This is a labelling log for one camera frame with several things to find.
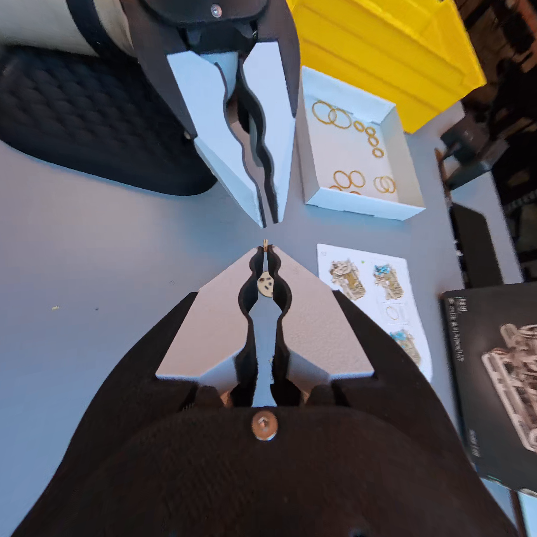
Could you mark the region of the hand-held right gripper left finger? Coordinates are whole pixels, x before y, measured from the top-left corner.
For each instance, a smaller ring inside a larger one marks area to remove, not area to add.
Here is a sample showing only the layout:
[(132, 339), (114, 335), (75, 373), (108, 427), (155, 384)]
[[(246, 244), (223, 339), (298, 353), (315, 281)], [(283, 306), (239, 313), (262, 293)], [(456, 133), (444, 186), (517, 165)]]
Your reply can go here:
[(259, 246), (199, 289), (158, 369), (160, 380), (193, 381), (252, 406), (258, 378), (250, 311), (264, 265)]

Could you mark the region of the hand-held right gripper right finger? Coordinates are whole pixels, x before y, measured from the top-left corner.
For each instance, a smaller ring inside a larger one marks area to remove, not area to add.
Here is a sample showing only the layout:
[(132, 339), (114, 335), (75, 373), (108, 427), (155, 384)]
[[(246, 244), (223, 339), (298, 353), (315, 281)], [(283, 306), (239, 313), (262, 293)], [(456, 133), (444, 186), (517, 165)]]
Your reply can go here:
[(281, 310), (271, 393), (278, 406), (300, 406), (317, 386), (370, 378), (374, 368), (329, 285), (277, 246), (268, 246), (273, 300)]

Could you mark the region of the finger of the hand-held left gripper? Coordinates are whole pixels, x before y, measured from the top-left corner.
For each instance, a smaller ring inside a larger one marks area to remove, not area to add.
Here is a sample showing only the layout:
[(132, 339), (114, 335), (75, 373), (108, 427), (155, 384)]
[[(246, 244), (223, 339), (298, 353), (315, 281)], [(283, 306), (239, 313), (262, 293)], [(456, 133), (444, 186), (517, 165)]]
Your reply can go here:
[(248, 113), (253, 161), (264, 172), (262, 199), (273, 223), (280, 223), (289, 190), (296, 120), (276, 41), (258, 42), (239, 64), (238, 99)]
[(261, 228), (266, 221), (257, 184), (246, 169), (243, 145), (227, 117), (228, 82), (235, 89), (238, 52), (167, 55), (196, 134), (197, 153), (228, 194)]

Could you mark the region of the person's left forearm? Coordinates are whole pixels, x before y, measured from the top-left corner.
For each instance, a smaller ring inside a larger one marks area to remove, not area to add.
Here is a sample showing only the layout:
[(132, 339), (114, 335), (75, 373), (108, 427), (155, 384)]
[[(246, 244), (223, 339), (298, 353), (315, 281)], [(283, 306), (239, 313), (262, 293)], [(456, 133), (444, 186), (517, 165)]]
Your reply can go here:
[(77, 30), (66, 1), (1, 1), (1, 44), (97, 56)]

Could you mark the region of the group of tan rubber bands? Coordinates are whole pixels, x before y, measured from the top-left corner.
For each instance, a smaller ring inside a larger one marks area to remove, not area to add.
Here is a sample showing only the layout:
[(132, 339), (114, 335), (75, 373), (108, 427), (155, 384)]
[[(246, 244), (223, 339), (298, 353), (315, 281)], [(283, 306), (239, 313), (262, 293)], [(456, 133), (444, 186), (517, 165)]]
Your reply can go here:
[(310, 105), (309, 133), (320, 185), (396, 201), (397, 182), (380, 126), (324, 100), (314, 99)]

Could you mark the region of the black wristband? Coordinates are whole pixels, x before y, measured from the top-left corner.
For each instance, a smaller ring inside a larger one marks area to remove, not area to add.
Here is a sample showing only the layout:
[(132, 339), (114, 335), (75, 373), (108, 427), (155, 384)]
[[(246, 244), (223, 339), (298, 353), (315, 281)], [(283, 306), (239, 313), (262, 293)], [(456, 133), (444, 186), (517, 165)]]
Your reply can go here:
[(129, 23), (122, 1), (66, 1), (77, 30), (106, 61), (133, 61)]

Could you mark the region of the black textured wrist rest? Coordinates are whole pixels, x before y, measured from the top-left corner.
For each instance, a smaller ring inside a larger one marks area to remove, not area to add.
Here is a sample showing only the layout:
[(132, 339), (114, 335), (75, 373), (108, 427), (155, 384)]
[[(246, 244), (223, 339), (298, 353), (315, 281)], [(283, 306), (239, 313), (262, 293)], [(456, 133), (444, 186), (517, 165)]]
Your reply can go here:
[(195, 196), (216, 177), (136, 63), (29, 46), (1, 50), (1, 140), (140, 189)]

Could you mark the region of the yellow plastic bin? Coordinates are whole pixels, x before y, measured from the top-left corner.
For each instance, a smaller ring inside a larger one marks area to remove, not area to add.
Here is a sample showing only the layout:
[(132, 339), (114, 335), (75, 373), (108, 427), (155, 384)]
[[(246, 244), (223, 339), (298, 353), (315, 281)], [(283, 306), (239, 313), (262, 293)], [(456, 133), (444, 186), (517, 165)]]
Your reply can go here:
[(396, 105), (418, 131), (487, 83), (454, 1), (287, 1), (302, 65)]

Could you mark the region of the white cardboard tray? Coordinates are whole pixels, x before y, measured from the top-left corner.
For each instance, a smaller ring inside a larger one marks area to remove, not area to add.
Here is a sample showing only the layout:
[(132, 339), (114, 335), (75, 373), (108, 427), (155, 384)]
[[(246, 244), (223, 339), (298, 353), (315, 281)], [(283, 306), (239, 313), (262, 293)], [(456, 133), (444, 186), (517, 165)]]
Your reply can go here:
[[(395, 104), (312, 68), (302, 67), (296, 123), (305, 203), (334, 211), (404, 221), (425, 210), (420, 184)], [(314, 99), (339, 106), (368, 123), (378, 124), (397, 182), (397, 200), (355, 196), (332, 191), (319, 183), (314, 164), (308, 110)]]

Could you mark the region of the black model kit box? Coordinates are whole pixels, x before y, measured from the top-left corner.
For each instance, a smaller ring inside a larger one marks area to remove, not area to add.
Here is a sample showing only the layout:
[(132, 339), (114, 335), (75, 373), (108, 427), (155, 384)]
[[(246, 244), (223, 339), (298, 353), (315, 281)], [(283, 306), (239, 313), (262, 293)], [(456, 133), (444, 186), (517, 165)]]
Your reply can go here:
[(536, 282), (445, 292), (440, 301), (474, 467), (536, 497)]

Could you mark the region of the black flat panel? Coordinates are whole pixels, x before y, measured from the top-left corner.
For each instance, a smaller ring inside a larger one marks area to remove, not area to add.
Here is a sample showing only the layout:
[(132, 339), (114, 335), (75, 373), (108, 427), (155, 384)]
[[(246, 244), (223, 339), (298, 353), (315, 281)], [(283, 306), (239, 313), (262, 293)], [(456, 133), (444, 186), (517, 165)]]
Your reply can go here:
[(502, 285), (503, 277), (484, 215), (453, 204), (449, 217), (465, 288)]

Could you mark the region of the black power adapter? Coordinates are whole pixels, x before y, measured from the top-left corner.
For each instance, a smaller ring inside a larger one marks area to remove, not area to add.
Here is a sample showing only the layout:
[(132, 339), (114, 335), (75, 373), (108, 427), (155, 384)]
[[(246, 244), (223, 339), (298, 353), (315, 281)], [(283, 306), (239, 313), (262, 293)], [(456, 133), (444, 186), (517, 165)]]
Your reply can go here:
[[(444, 132), (440, 139), (446, 150), (437, 153), (437, 161), (443, 185), (449, 192), (492, 171), (508, 150), (505, 139), (491, 140), (486, 125), (477, 123), (469, 115)], [(450, 157), (455, 158), (459, 166), (447, 175), (445, 161)]]

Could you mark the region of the white flat sheet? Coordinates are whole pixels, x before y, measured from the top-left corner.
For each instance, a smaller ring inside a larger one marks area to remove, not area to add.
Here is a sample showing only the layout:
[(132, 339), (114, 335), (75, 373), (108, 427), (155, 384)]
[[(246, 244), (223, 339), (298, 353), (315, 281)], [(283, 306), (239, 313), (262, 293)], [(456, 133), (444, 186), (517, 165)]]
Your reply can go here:
[(517, 492), (527, 536), (536, 536), (536, 493), (529, 490)]

